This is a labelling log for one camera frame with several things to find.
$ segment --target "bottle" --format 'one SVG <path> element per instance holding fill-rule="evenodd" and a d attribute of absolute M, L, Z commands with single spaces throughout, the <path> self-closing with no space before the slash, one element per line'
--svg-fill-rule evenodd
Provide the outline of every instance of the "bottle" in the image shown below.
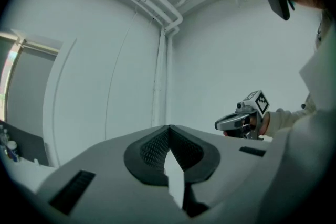
<path fill-rule="evenodd" d="M 0 125 L 0 146 L 1 146 L 1 151 L 6 153 L 6 142 L 5 142 L 5 134 L 4 134 L 3 125 Z"/>
<path fill-rule="evenodd" d="M 18 163 L 20 161 L 17 144 L 15 141 L 8 141 L 7 143 L 8 155 L 15 162 Z"/>
<path fill-rule="evenodd" d="M 4 132 L 3 132 L 3 143 L 4 143 L 4 145 L 5 145 L 5 149 L 4 149 L 4 151 L 5 151 L 5 154 L 6 154 L 9 158 L 11 158 L 10 155 L 8 154 L 8 147 L 7 147 L 8 141 L 9 141 L 9 134 L 8 134 L 8 130 L 5 129 Z"/>

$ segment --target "black vent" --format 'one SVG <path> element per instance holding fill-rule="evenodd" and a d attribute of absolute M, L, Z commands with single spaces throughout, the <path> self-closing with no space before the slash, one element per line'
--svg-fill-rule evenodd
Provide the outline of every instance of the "black vent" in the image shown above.
<path fill-rule="evenodd" d="M 169 131 L 166 130 L 144 144 L 140 151 L 144 162 L 162 173 L 164 172 L 164 162 L 169 151 L 168 136 Z"/>
<path fill-rule="evenodd" d="M 203 158 L 203 149 L 185 138 L 175 130 L 171 130 L 169 143 L 171 145 L 172 153 L 176 158 L 178 164 L 185 172 L 195 164 L 199 163 Z"/>
<path fill-rule="evenodd" d="M 49 204 L 68 215 L 94 177 L 94 173 L 80 171 Z"/>

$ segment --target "black slot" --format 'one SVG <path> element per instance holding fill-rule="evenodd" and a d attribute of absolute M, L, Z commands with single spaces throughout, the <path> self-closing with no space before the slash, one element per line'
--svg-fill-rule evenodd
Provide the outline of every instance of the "black slot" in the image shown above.
<path fill-rule="evenodd" d="M 63 214 L 68 215 L 94 177 L 94 173 L 80 171 L 49 204 Z"/>
<path fill-rule="evenodd" d="M 264 154 L 266 153 L 266 151 L 258 150 L 256 148 L 247 147 L 247 146 L 243 146 L 239 150 L 242 152 L 248 153 L 248 154 L 259 156 L 259 157 L 263 157 Z"/>

